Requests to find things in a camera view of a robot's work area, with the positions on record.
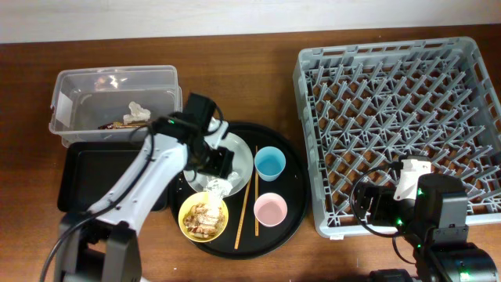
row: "plastic container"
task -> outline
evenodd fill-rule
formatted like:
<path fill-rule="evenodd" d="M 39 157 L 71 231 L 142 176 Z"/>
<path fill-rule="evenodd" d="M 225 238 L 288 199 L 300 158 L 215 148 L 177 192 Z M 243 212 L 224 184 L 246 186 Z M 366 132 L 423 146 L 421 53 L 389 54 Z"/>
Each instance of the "plastic container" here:
<path fill-rule="evenodd" d="M 273 146 L 267 146 L 258 151 L 254 158 L 254 166 L 259 177 L 264 181 L 273 181 L 280 176 L 286 165 L 282 151 Z"/>
<path fill-rule="evenodd" d="M 63 145 L 127 141 L 133 128 L 99 130 L 130 114 L 134 101 L 151 111 L 151 120 L 182 110 L 182 93 L 173 66 L 107 67 L 59 73 L 52 95 L 50 132 Z M 146 131 L 135 140 L 144 138 Z"/>
<path fill-rule="evenodd" d="M 352 181 L 403 154 L 426 155 L 432 172 L 462 179 L 468 225 L 501 222 L 501 106 L 473 39 L 304 49 L 294 91 L 321 236 L 368 234 L 349 208 Z"/>

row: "black tray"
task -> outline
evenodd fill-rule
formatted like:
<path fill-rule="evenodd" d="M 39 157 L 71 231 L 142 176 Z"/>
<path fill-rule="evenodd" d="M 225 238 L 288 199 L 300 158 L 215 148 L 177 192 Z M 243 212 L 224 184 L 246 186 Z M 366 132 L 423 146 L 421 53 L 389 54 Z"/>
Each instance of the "black tray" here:
<path fill-rule="evenodd" d="M 85 212 L 119 180 L 142 145 L 83 142 L 68 148 L 57 208 L 62 212 Z M 167 207 L 167 191 L 152 211 Z"/>
<path fill-rule="evenodd" d="M 305 161 L 299 157 L 289 141 L 269 128 L 249 123 L 231 123 L 229 125 L 229 132 L 242 138 L 249 146 L 253 155 L 255 155 L 256 145 L 259 148 L 275 146 L 285 154 L 287 164 L 284 171 L 273 182 L 267 183 L 260 180 L 259 194 L 273 192 L 281 195 L 287 202 L 287 217 L 276 227 L 268 228 L 260 225 L 259 237 L 254 235 L 255 198 L 253 173 L 250 178 L 249 197 L 238 250 L 234 249 L 234 245 L 240 221 L 240 213 L 242 211 L 245 187 L 235 195 L 224 199 L 229 210 L 229 221 L 221 236 L 209 243 L 194 244 L 202 251 L 223 258 L 252 259 L 265 255 L 285 244 L 300 226 L 310 202 L 308 170 L 305 167 Z M 186 198 L 194 194 L 195 191 L 188 185 L 182 174 L 176 182 L 172 183 L 175 186 L 173 185 L 169 188 L 168 199 L 172 214 L 177 222 L 181 204 Z"/>

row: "clear plastic container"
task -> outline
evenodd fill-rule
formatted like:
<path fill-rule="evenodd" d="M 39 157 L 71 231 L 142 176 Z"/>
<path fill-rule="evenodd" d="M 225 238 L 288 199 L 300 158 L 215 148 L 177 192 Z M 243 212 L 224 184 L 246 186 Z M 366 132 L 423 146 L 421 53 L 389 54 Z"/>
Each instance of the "clear plastic container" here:
<path fill-rule="evenodd" d="M 128 104 L 150 110 L 150 120 L 182 110 L 182 93 L 173 66 L 107 67 L 59 73 L 52 96 L 50 132 L 63 145 L 90 141 L 127 141 L 133 128 L 98 129 L 123 121 Z M 144 137 L 138 133 L 135 139 Z"/>

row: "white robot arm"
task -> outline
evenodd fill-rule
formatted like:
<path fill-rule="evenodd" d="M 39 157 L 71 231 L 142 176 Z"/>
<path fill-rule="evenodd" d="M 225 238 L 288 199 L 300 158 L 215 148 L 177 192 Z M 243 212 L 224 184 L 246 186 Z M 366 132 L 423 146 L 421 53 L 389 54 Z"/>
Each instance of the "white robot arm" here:
<path fill-rule="evenodd" d="M 214 101 L 191 94 L 182 113 L 160 117 L 148 129 L 138 156 L 111 190 L 86 214 L 63 217 L 40 281 L 55 253 L 57 282 L 144 280 L 137 236 L 169 182 L 183 169 L 221 178 L 232 171 L 234 153 L 218 146 L 228 123 Z M 88 247 L 100 240 L 106 254 Z"/>
<path fill-rule="evenodd" d="M 217 131 L 204 137 L 205 142 L 213 149 L 218 148 L 219 142 L 228 129 L 228 122 L 223 121 L 222 126 L 219 124 L 220 121 L 212 118 L 209 131 L 216 129 Z M 163 134 L 156 134 L 154 139 L 153 158 L 148 168 L 125 199 L 115 209 L 99 216 L 97 218 L 99 221 L 112 225 L 126 222 L 129 228 L 135 230 L 139 235 L 141 226 L 158 197 L 164 192 L 169 182 L 184 169 L 188 162 L 187 145 L 181 144 L 176 138 Z M 141 151 L 127 171 L 113 188 L 88 210 L 95 213 L 106 208 L 110 202 L 116 201 L 138 175 L 145 163 L 149 161 L 148 156 L 151 150 L 151 140 L 147 137 Z"/>

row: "black round tray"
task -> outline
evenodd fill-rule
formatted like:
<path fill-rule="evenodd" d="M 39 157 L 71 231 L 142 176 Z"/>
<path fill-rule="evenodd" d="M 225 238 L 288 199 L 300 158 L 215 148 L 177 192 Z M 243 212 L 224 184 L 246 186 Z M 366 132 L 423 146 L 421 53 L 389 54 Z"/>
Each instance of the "black round tray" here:
<path fill-rule="evenodd" d="M 260 224 L 259 236 L 256 237 L 254 235 L 255 195 L 253 172 L 250 178 L 249 197 L 238 250 L 235 250 L 234 246 L 243 206 L 245 187 L 235 195 L 224 199 L 229 210 L 229 221 L 225 231 L 217 239 L 209 243 L 193 243 L 200 250 L 219 257 L 227 259 L 252 259 L 268 254 L 270 251 L 285 244 L 300 226 L 306 215 L 311 196 L 308 170 L 305 167 L 305 162 L 299 157 L 289 141 L 269 128 L 261 125 L 237 122 L 229 125 L 229 132 L 245 140 L 253 156 L 256 154 L 256 145 L 258 148 L 275 146 L 285 154 L 287 164 L 284 171 L 273 182 L 268 183 L 260 179 L 259 194 L 273 192 L 282 196 L 287 202 L 287 217 L 278 226 L 272 228 L 264 227 Z M 177 222 L 181 204 L 185 199 L 194 194 L 195 191 L 186 182 L 182 173 L 173 184 L 174 186 L 169 189 L 168 199 L 172 215 Z"/>

